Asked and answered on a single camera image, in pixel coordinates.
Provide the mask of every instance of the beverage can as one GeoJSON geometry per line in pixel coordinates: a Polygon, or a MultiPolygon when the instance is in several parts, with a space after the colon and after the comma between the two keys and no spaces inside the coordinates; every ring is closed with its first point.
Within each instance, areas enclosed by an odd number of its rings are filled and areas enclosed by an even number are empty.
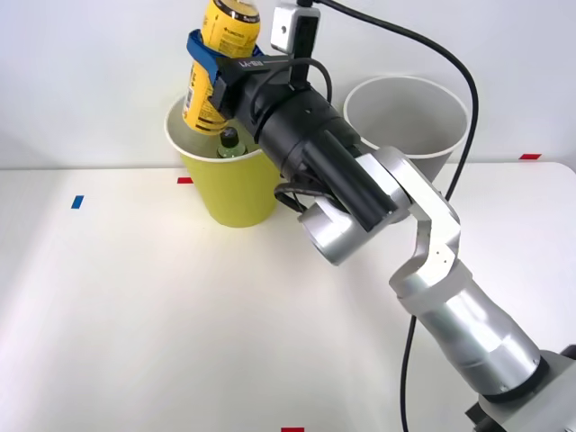
{"type": "MultiPolygon", "coordinates": [[[[259,33],[260,15],[251,1],[209,0],[201,30],[207,47],[231,58],[251,57],[259,33]]],[[[218,135],[228,124],[208,101],[212,92],[208,72],[195,61],[183,116],[190,128],[206,135],[218,135]]]]}

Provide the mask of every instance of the white table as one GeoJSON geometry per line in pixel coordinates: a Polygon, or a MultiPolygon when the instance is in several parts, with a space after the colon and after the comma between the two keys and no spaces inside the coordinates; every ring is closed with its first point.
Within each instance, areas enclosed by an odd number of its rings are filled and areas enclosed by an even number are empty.
{"type": "MultiPolygon", "coordinates": [[[[335,268],[290,211],[223,228],[179,176],[0,172],[0,430],[400,431],[388,279],[414,223],[335,268]]],[[[480,286],[542,348],[576,342],[576,175],[469,165],[454,207],[480,286]]],[[[408,395],[411,430],[471,430],[475,396],[423,328],[408,395]]]]}

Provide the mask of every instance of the white wall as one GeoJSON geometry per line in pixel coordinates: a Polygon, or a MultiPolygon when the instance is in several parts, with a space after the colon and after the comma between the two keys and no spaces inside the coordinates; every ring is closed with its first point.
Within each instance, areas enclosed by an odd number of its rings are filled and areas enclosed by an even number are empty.
{"type": "MultiPolygon", "coordinates": [[[[178,164],[163,133],[186,88],[186,35],[207,0],[3,0],[0,167],[178,164]]],[[[274,1],[257,1],[268,43],[274,1]]],[[[576,3],[572,0],[347,0],[445,44],[481,92],[473,157],[544,153],[576,167],[576,3]]],[[[434,52],[321,6],[315,58],[336,105],[367,77],[430,77],[466,102],[462,79],[434,52]],[[344,29],[353,29],[344,33],[344,29]]],[[[316,76],[312,81],[323,88],[316,76]]]]}

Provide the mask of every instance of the yellow cup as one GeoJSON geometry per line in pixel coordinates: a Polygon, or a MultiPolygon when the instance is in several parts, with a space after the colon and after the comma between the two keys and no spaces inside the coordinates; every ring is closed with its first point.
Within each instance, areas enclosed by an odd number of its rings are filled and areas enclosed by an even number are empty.
{"type": "Polygon", "coordinates": [[[184,98],[166,117],[166,135],[184,161],[210,215],[220,224],[245,228],[264,221],[276,206],[274,188],[280,174],[274,164],[236,121],[248,154],[220,159],[216,149],[220,137],[208,136],[188,127],[182,118],[184,98]]]}

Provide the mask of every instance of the bottle cap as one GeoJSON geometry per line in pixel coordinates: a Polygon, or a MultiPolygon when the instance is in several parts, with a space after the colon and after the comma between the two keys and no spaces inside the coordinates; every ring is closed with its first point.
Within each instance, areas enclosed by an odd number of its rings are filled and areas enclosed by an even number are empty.
{"type": "Polygon", "coordinates": [[[238,143],[238,131],[234,128],[226,128],[220,133],[220,142],[226,149],[234,149],[238,143]]]}

